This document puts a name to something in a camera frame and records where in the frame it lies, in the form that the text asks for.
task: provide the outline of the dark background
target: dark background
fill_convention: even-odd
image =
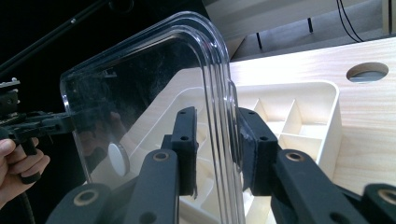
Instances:
[[[70,20],[93,0],[2,0],[0,1],[0,64],[35,43],[62,23]],[[129,0],[114,0],[123,10]],[[0,81],[16,77],[19,112],[64,112],[60,75],[79,63],[108,49],[123,39],[148,28],[178,11],[196,11],[207,16],[201,1],[136,0],[127,14],[109,6],[101,7],[65,34],[46,44],[38,53],[0,75]],[[52,136],[53,145],[41,146],[51,162],[38,181],[27,191],[36,223],[44,223],[62,197],[85,181],[71,134]],[[26,223],[20,202],[8,203],[0,211],[0,223]]]

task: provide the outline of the clear plastic container lid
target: clear plastic container lid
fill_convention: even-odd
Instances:
[[[177,111],[194,106],[197,195],[180,197],[180,222],[243,223],[228,62],[212,23],[181,12],[64,73],[61,94],[87,181],[114,189],[138,177]]]

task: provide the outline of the light wood surface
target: light wood surface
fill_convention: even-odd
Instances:
[[[360,63],[383,63],[376,82],[347,80]],[[357,193],[368,183],[396,185],[396,38],[231,63],[236,86],[324,79],[340,89],[343,139],[333,182]]]

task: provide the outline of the black mechanical clamp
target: black mechanical clamp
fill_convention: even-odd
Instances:
[[[244,188],[272,196],[277,223],[396,223],[396,188],[370,184],[362,196],[337,187],[299,150],[283,149],[260,116],[240,108]]]
[[[256,112],[237,111],[244,189],[272,196],[277,223],[396,223],[395,187],[368,185],[362,196],[337,187],[307,154],[282,150]],[[76,188],[47,223],[178,223],[178,196],[196,191],[195,135],[195,109],[179,111],[173,134],[146,156],[139,177],[112,191],[102,184]]]
[[[146,155],[138,177],[114,190],[77,187],[47,223],[178,223],[178,197],[196,194],[196,120],[194,107],[178,111],[172,134]]]

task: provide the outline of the round hole in table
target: round hole in table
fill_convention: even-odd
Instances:
[[[370,83],[385,77],[389,68],[383,63],[360,63],[346,73],[346,78],[355,83]]]

